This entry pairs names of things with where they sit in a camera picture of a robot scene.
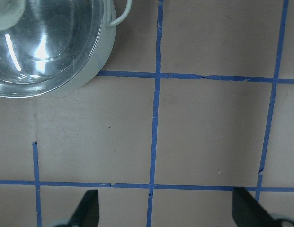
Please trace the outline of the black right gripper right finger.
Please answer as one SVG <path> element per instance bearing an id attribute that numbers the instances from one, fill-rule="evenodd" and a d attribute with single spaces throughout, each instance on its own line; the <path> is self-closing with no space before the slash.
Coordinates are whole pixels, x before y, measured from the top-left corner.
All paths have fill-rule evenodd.
<path id="1" fill-rule="evenodd" d="M 270 227 L 274 219 L 244 187 L 232 190 L 232 218 L 238 227 Z"/>

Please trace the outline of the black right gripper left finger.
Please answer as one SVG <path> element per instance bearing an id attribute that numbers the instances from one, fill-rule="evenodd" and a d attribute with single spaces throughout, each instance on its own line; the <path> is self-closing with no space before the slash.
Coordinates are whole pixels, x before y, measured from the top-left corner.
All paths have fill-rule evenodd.
<path id="1" fill-rule="evenodd" d="M 98 190 L 87 190 L 69 219 L 70 227 L 97 227 L 99 224 Z"/>

